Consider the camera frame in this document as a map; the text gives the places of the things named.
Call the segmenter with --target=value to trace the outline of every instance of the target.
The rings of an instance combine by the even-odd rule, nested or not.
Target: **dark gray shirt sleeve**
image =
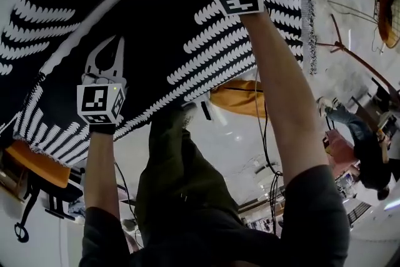
[[[329,166],[311,168],[286,188],[282,250],[293,266],[343,266],[349,221]]]
[[[127,266],[129,248],[120,221],[99,208],[86,210],[79,267]]]

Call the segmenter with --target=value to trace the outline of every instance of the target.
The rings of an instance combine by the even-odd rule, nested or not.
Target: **orange chair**
[[[31,209],[38,199],[40,190],[49,195],[50,208],[45,209],[47,213],[60,219],[75,219],[63,211],[63,201],[70,203],[83,195],[79,188],[68,184],[71,173],[70,168],[64,167],[44,154],[34,153],[24,141],[17,140],[13,142],[10,147],[6,148],[6,152],[29,170],[27,176],[28,187],[24,199],[27,199],[29,195],[31,197],[25,207],[21,222],[16,223],[14,226],[19,242],[26,243],[29,241],[29,234],[25,224]]]
[[[65,188],[68,185],[68,177],[71,169],[57,163],[44,154],[34,153],[24,141],[15,140],[6,149],[6,152],[17,162],[53,185],[60,188]]]

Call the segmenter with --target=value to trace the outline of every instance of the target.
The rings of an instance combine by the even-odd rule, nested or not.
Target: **person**
[[[119,221],[115,128],[90,126],[80,267],[344,264],[349,223],[317,130],[313,94],[268,13],[242,15],[241,21],[282,162],[286,205],[281,238],[242,224],[224,178],[184,128],[185,113],[193,108],[169,108],[152,119],[149,161],[135,206],[144,248],[131,255]]]
[[[358,162],[354,156],[354,147],[334,128],[325,133],[324,146],[335,179]]]
[[[354,141],[354,156],[360,160],[360,169],[350,167],[350,172],[358,176],[365,188],[375,189],[378,200],[389,195],[391,169],[388,158],[388,140],[382,132],[374,133],[357,115],[350,113],[335,98],[330,101],[324,97],[318,99],[319,114],[332,121],[346,125]]]

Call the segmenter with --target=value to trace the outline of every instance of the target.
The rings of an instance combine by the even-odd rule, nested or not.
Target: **black wire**
[[[126,181],[125,181],[125,177],[124,177],[123,172],[121,171],[121,169],[119,168],[119,166],[118,166],[118,164],[117,164],[117,162],[116,162],[115,160],[114,160],[114,164],[117,166],[117,169],[118,169],[118,171],[119,171],[119,174],[121,175],[122,180],[124,181],[124,187],[125,187],[126,194],[127,194],[127,202],[128,202],[128,205],[129,205],[129,210],[131,210],[131,213],[132,213],[132,215],[133,215],[133,217],[134,217],[134,219],[135,219],[135,222],[136,222],[136,224],[137,224],[137,223],[138,223],[138,219],[136,218],[136,215],[135,215],[134,211],[132,210],[131,198],[129,197],[129,190],[128,190],[128,187],[127,187],[127,184],[126,184]],[[137,241],[138,239],[136,238],[136,233],[138,232],[138,230],[139,230],[139,228],[138,228],[137,230],[135,230],[135,234],[134,234],[135,242],[137,243],[137,245],[138,245],[140,248],[143,248],[143,247],[138,243],[138,241]]]
[[[379,50],[378,47],[374,50],[374,42],[375,42],[375,35],[376,35],[376,29],[377,29],[377,28],[378,28],[378,27],[376,26],[376,28],[374,29],[374,37],[373,37],[373,39],[372,39],[372,44],[371,44],[371,51],[372,51],[373,53],[376,53],[376,52]]]
[[[265,159],[267,161],[268,167],[271,169],[271,171],[277,175],[277,171],[273,168],[269,156],[268,156],[268,151],[267,151],[267,138],[266,138],[266,132],[267,132],[267,123],[268,123],[268,113],[267,113],[267,106],[264,103],[264,111],[265,111],[265,127],[264,127],[264,134],[262,136],[262,144],[264,147],[264,154],[265,154]]]
[[[124,175],[122,174],[123,172],[121,171],[121,169],[119,169],[119,166],[118,166],[118,164],[117,164],[116,161],[114,161],[114,164],[117,166],[118,171],[119,171],[119,174],[121,174],[122,180],[124,181],[124,187],[125,187],[125,189],[126,189],[127,201],[128,201],[128,204],[129,204],[129,209],[131,210],[131,213],[132,213],[132,215],[133,215],[133,217],[134,217],[136,223],[138,223],[138,219],[136,218],[136,215],[135,215],[135,213],[134,213],[133,210],[132,210],[131,199],[130,199],[130,197],[129,197],[129,190],[128,190],[128,187],[127,187],[127,184],[126,184],[126,181],[125,181],[125,177],[124,177]]]
[[[272,179],[271,183],[271,189],[270,189],[270,194],[269,194],[269,207],[271,209],[271,218],[272,218],[272,230],[274,231],[274,234],[276,234],[276,199],[278,197],[278,179],[279,177],[282,176],[282,173],[280,171],[277,171],[277,173],[274,175],[274,178]]]

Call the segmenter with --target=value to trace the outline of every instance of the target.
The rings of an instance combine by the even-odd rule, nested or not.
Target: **black and white fabric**
[[[312,45],[309,17],[302,34],[303,2],[264,2],[300,65]],[[114,64],[121,38],[127,95],[114,139],[168,104],[191,101],[255,67],[239,17],[224,17],[213,0],[18,0],[0,43],[7,101],[1,137],[14,135],[68,166],[85,159],[88,126],[76,113],[76,86],[89,55],[98,70]]]

